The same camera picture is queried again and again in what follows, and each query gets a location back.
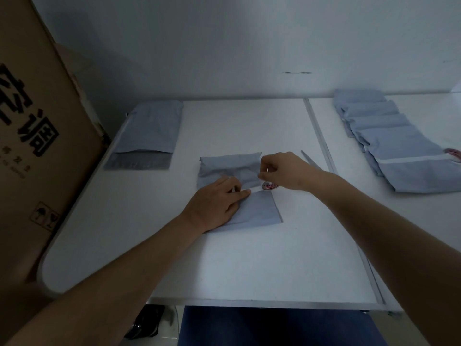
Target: person's left hand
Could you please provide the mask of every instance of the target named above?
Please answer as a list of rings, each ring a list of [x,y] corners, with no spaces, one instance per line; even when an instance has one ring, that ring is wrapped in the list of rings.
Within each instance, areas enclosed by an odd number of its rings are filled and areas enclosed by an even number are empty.
[[[250,190],[240,189],[242,184],[235,177],[222,176],[200,188],[180,216],[190,221],[200,234],[215,229],[229,221],[238,210],[239,200],[251,193]]]

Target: white tabletop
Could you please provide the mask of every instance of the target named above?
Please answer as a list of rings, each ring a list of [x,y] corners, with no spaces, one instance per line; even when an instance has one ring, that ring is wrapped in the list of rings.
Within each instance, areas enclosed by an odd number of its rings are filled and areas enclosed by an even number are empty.
[[[442,148],[461,150],[461,93],[388,96],[401,113]],[[461,251],[461,192],[412,195],[394,192],[375,176],[353,138],[346,137],[332,99],[310,99],[338,174],[385,206]],[[389,310],[400,305],[377,275]]]
[[[199,157],[301,149],[326,169],[302,99],[188,101],[168,171],[101,165],[39,268],[63,293],[155,233],[196,191]],[[227,306],[375,308],[357,246],[315,197],[273,191],[284,222],[208,233],[156,287],[151,300]]]

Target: wall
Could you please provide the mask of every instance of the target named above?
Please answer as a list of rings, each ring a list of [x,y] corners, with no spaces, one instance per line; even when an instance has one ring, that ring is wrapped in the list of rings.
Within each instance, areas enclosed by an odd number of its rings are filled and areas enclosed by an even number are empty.
[[[106,89],[87,79],[88,94],[119,119],[152,98],[449,92],[461,78],[461,0],[33,1],[95,62]]]

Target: forearm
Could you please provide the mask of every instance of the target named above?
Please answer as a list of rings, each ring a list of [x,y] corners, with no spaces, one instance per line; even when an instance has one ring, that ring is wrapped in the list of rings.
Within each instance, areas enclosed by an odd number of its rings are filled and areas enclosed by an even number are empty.
[[[171,263],[199,234],[175,218],[50,304],[8,346],[118,345]]]
[[[449,344],[461,322],[461,254],[340,177],[326,177],[314,195],[365,252],[426,338],[440,343],[446,337]]]

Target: blue pants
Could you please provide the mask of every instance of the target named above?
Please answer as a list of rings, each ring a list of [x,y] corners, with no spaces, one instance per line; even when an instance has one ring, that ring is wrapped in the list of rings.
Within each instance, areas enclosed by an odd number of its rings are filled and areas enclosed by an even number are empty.
[[[196,345],[387,346],[360,311],[186,306],[178,346]]]

